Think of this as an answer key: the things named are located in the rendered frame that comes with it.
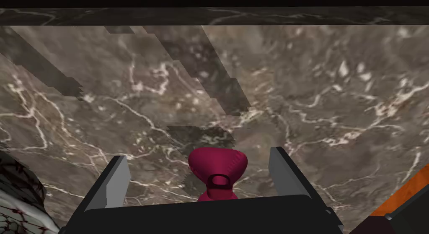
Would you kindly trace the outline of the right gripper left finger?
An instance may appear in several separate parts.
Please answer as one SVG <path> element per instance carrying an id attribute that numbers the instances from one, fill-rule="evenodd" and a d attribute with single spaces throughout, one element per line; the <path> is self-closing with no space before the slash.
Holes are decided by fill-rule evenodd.
<path id="1" fill-rule="evenodd" d="M 114 156 L 85 196 L 83 211 L 121 207 L 130 178 L 127 158 Z"/>

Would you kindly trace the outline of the orange and black book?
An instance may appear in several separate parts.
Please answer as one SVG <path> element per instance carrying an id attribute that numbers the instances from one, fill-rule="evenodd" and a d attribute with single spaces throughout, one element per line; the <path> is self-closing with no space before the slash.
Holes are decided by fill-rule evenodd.
<path id="1" fill-rule="evenodd" d="M 429 234 L 429 164 L 350 234 Z"/>

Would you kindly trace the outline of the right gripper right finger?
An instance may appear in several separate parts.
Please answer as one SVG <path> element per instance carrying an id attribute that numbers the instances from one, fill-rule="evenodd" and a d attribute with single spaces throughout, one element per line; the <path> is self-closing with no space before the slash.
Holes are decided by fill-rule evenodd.
<path id="1" fill-rule="evenodd" d="M 282 147 L 270 148 L 268 169 L 279 196 L 311 196 L 308 180 Z"/>

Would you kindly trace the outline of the crimson mug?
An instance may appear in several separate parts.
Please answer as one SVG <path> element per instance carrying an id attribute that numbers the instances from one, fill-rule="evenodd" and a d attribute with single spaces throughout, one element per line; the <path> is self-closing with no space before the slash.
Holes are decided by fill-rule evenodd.
<path id="1" fill-rule="evenodd" d="M 233 185 L 243 176 L 248 159 L 234 149 L 201 147 L 190 153 L 188 165 L 206 187 L 198 202 L 233 200 L 238 198 Z"/>

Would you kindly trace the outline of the white patterned bowl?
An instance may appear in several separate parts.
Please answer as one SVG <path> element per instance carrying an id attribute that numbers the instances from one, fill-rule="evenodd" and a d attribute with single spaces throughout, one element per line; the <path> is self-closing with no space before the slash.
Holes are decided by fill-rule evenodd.
<path id="1" fill-rule="evenodd" d="M 35 173 L 0 151 L 0 234 L 58 234 L 44 208 L 46 193 Z"/>

